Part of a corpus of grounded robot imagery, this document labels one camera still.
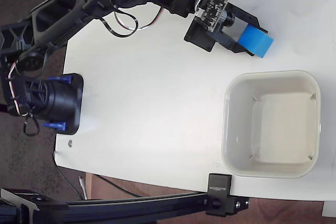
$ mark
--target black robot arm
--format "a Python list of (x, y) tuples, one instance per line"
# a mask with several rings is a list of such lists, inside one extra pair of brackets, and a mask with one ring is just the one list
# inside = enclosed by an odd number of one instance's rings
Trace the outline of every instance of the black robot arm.
[[(0, 78), (8, 113), (27, 116), (39, 126), (36, 118), (46, 120), (46, 127), (58, 133), (74, 134), (79, 127), (83, 79), (78, 74), (38, 80), (24, 71), (43, 69), (48, 57), (93, 19), (98, 19), (117, 37), (131, 36), (138, 29), (137, 19), (119, 8), (131, 8), (148, 2), (172, 14), (195, 18), (184, 40), (211, 51), (218, 42), (233, 52), (253, 51), (233, 40), (222, 30), (239, 18), (264, 40), (267, 31), (258, 19), (227, 0), (46, 0), (35, 7), (21, 22), (0, 27)], [(127, 35), (116, 33), (103, 19), (111, 12), (123, 13), (135, 21), (135, 29)]]
[(1, 27), (2, 68), (17, 61), (21, 71), (42, 68), (49, 54), (95, 18), (101, 19), (118, 8), (131, 8), (153, 2), (172, 14), (186, 17), (194, 12), (196, 0), (46, 0), (34, 8), (22, 22)]

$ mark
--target blue block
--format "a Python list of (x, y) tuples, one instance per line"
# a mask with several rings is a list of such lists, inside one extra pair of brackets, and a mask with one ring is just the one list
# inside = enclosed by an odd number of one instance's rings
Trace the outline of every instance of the blue block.
[(65, 131), (67, 129), (67, 123), (43, 123), (43, 127), (59, 130), (59, 131)]
[(258, 28), (248, 25), (241, 35), (238, 43), (249, 50), (252, 54), (264, 57), (273, 39)]

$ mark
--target plastic container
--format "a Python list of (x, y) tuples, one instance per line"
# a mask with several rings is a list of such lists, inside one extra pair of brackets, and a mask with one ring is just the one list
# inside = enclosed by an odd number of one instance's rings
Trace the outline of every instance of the plastic container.
[(226, 90), (222, 158), (234, 175), (299, 178), (317, 161), (321, 92), (309, 73), (243, 74)]

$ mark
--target white tabletop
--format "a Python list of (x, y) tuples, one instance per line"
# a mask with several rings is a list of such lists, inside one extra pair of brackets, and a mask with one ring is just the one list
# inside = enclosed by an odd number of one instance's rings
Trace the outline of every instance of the white tabletop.
[[(80, 127), (57, 135), (59, 166), (153, 185), (207, 191), (221, 158), (224, 94), (247, 72), (305, 70), (322, 94), (320, 155), (299, 179), (234, 177), (232, 195), (336, 200), (336, 0), (229, 0), (275, 39), (261, 59), (183, 40), (192, 21), (165, 11), (127, 39), (97, 21), (69, 42), (64, 73), (84, 78)], [(159, 8), (129, 10), (141, 25)], [(113, 15), (107, 21), (116, 27)]]

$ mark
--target black clamp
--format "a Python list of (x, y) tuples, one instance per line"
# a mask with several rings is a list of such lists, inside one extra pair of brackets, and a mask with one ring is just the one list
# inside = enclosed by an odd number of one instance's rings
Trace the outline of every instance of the black clamp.
[(18, 223), (62, 223), (69, 206), (31, 190), (1, 189), (1, 198), (16, 206)]
[(184, 40), (208, 52), (212, 51), (217, 42), (234, 53), (246, 52), (251, 56), (254, 55), (222, 31), (224, 27), (231, 27), (236, 18), (264, 33), (268, 33), (260, 27), (257, 17), (229, 3), (227, 0), (202, 0), (197, 8), (194, 20)]
[(226, 217), (248, 209), (249, 198), (230, 195), (231, 175), (209, 174), (206, 214)]

